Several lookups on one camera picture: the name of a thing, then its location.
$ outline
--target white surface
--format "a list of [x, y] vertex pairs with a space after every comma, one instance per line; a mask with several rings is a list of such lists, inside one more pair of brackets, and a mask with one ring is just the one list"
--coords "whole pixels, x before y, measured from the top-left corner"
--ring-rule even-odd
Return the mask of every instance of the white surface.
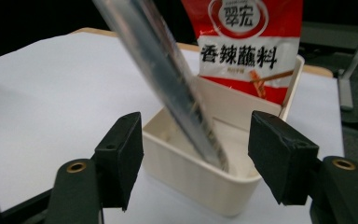
[[[197, 53], [184, 51], [197, 74]], [[116, 38], [76, 34], [37, 42], [0, 57], [0, 207], [6, 210], [53, 186], [67, 161], [89, 158], [116, 120], [161, 104]], [[303, 74], [288, 123], [342, 155], [337, 81]], [[277, 205], [262, 181], [239, 216], [218, 216], [141, 169], [129, 210], [106, 209], [106, 223], [310, 223], [307, 206]]]

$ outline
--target transparent tube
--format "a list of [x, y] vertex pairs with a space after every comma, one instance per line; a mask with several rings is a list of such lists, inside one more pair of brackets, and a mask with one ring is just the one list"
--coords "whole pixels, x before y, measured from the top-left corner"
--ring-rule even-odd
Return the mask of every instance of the transparent tube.
[[191, 84], [193, 75], [153, 2], [93, 1], [196, 151], [211, 165], [228, 171], [227, 155], [204, 117], [202, 99]]

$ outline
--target brass screw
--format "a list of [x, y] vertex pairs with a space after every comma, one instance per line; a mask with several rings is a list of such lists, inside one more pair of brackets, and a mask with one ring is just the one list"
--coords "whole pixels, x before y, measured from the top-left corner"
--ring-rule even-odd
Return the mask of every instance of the brass screw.
[[349, 171], [356, 170], [356, 165], [353, 164], [353, 162], [351, 162], [351, 161], [346, 161], [343, 159], [333, 159], [332, 163], [336, 167], [343, 169], [343, 170], [349, 170]]
[[74, 162], [72, 164], [70, 164], [67, 168], [66, 168], [66, 172], [68, 173], [78, 173], [78, 172], [81, 172], [83, 171], [84, 169], [86, 169], [87, 165], [85, 162], [83, 161], [77, 161], [77, 162]]

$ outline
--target white plastic box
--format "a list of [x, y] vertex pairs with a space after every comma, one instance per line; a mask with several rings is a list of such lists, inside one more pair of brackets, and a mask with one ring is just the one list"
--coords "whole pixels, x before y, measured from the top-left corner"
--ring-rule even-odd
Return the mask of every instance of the white plastic box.
[[229, 172], [203, 161], [165, 108], [144, 126], [145, 170], [216, 213], [236, 216], [261, 179], [247, 155], [252, 112], [261, 110], [286, 120], [303, 65], [304, 60], [297, 56], [283, 105], [195, 77], [208, 109], [206, 117], [227, 153]]

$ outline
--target snack bag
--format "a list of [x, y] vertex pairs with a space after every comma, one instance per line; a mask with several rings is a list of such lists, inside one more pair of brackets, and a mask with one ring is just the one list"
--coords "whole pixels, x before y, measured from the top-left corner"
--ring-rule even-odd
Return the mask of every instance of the snack bag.
[[200, 75], [281, 105], [296, 64], [302, 0], [182, 3], [200, 46]]

